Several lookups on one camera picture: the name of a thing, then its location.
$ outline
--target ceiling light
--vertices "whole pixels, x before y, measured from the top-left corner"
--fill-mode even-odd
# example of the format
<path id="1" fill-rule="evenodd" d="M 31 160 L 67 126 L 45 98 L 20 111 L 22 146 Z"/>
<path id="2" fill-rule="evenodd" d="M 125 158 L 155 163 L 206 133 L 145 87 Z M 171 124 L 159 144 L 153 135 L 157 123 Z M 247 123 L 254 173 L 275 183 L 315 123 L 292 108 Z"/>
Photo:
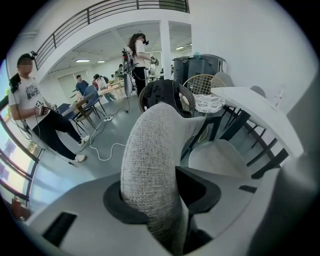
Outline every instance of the ceiling light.
<path id="1" fill-rule="evenodd" d="M 89 62 L 90 59 L 78 59 L 75 62 Z"/>

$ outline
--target white desk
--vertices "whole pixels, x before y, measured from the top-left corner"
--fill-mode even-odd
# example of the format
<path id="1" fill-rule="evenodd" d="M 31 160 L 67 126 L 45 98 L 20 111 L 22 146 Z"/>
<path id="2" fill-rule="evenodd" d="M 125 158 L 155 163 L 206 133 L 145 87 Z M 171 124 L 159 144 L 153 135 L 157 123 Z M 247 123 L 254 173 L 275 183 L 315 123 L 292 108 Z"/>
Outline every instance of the white desk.
<path id="1" fill-rule="evenodd" d="M 303 147 L 296 131 L 281 110 L 274 110 L 272 102 L 248 87 L 216 87 L 211 92 L 235 104 L 254 117 L 282 144 L 290 157 L 299 157 Z"/>

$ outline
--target person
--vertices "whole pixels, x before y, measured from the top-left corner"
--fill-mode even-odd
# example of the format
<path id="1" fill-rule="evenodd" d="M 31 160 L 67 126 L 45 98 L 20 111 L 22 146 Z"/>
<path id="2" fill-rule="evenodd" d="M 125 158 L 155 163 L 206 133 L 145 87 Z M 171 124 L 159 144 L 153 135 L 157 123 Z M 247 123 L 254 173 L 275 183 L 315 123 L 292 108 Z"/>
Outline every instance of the person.
<path id="1" fill-rule="evenodd" d="M 93 85 L 96 87 L 97 91 L 101 90 L 101 87 L 105 87 L 105 88 L 108 87 L 106 80 L 101 75 L 95 74 L 93 79 L 94 79 L 93 82 L 96 84 L 96 85 L 95 84 Z M 111 92 L 105 93 L 104 97 L 108 102 L 112 102 L 116 100 L 116 97 Z"/>
<path id="2" fill-rule="evenodd" d="M 120 64 L 118 69 L 118 74 L 122 75 L 124 73 L 124 65 Z"/>
<path id="3" fill-rule="evenodd" d="M 85 95 L 85 91 L 89 84 L 85 80 L 82 80 L 82 77 L 80 74 L 76 76 L 76 80 L 77 80 L 77 83 L 75 85 L 75 90 L 78 96 L 82 98 Z"/>
<path id="4" fill-rule="evenodd" d="M 26 120 L 29 128 L 62 156 L 75 162 L 83 162 L 86 156 L 72 153 L 59 139 L 56 131 L 68 133 L 79 146 L 83 146 L 90 136 L 81 138 L 68 119 L 50 110 L 51 104 L 41 95 L 35 78 L 29 76 L 33 68 L 33 59 L 28 53 L 21 55 L 17 61 L 18 73 L 10 79 L 11 90 L 8 99 L 12 118 Z M 37 107 L 38 103 L 47 107 L 42 108 L 44 112 Z"/>
<path id="5" fill-rule="evenodd" d="M 137 95 L 141 93 L 144 87 L 147 85 L 147 73 L 145 60 L 150 61 L 151 64 L 159 65 L 159 61 L 150 58 L 145 54 L 145 45 L 149 41 L 146 41 L 146 35 L 143 33 L 134 34 L 128 44 L 127 50 L 133 58 L 133 63 L 136 64 L 132 71 L 132 76 L 135 80 Z"/>

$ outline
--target gray fabric cushion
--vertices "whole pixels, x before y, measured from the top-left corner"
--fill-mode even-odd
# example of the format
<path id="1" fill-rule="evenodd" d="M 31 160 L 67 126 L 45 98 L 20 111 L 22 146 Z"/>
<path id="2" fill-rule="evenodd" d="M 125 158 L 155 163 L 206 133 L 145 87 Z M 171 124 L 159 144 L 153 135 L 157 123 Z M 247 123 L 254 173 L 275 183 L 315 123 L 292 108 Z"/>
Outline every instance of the gray fabric cushion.
<path id="1" fill-rule="evenodd" d="M 156 104 L 135 123 L 122 159 L 123 200 L 148 216 L 148 230 L 177 256 L 183 252 L 188 212 L 183 211 L 175 167 L 183 146 L 204 122 L 204 117 L 183 118 L 172 106 Z"/>
<path id="2" fill-rule="evenodd" d="M 213 174 L 250 177 L 239 152 L 224 139 L 197 145 L 190 154 L 189 167 Z"/>

